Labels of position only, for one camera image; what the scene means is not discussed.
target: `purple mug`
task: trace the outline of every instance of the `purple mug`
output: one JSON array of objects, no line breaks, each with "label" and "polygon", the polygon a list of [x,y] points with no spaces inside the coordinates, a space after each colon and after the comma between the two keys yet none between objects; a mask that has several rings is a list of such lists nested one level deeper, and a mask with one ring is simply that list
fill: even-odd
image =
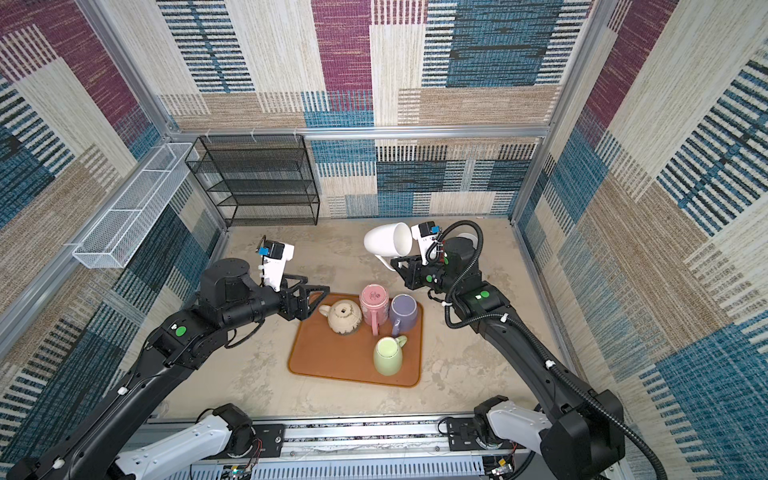
[{"label": "purple mug", "polygon": [[416,324],[417,316],[419,316],[419,307],[412,296],[401,293],[393,298],[389,308],[389,319],[392,320],[392,336],[397,337],[412,329]]}]

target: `white mesh basket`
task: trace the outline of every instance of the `white mesh basket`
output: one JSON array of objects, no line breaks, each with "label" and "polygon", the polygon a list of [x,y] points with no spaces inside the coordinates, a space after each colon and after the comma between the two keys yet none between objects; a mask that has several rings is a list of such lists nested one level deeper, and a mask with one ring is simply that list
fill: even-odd
[{"label": "white mesh basket", "polygon": [[87,268],[125,268],[199,156],[192,144],[165,144],[74,250]]}]

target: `white mug handle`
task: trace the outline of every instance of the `white mug handle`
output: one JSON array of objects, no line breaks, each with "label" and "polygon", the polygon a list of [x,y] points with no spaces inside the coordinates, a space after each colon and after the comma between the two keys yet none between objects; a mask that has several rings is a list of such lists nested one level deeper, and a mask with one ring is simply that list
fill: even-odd
[{"label": "white mug handle", "polygon": [[379,260],[381,260],[381,261],[382,261],[382,263],[384,263],[384,266],[386,266],[387,268],[389,268],[391,271],[393,271],[393,272],[395,271],[395,269],[392,267],[392,265],[390,265],[388,261],[384,260],[384,257],[382,257],[381,255],[376,255],[376,258],[378,258]]}]

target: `black mesh shelf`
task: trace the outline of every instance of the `black mesh shelf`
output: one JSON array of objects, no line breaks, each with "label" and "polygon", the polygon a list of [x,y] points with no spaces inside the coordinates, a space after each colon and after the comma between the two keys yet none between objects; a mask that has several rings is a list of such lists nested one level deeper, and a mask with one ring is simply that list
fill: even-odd
[{"label": "black mesh shelf", "polygon": [[300,135],[199,137],[187,166],[228,226],[317,225],[320,199]]}]

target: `brown tray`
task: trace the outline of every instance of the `brown tray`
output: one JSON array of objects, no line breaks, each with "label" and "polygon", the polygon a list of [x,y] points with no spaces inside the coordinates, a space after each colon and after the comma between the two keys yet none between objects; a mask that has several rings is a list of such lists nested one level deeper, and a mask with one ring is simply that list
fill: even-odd
[{"label": "brown tray", "polygon": [[[331,293],[322,305],[333,305],[339,300],[353,300],[360,304],[359,296]],[[288,359],[288,370],[296,375],[318,376],[325,379],[350,382],[378,383],[401,387],[416,386],[422,374],[422,314],[424,309],[416,302],[419,316],[416,325],[403,333],[408,341],[402,348],[402,368],[392,376],[384,376],[373,366],[373,349],[383,336],[392,335],[392,322],[379,327],[379,336],[373,336],[371,327],[363,322],[356,332],[339,335],[328,326],[328,319],[319,309],[299,326],[293,350]]]}]

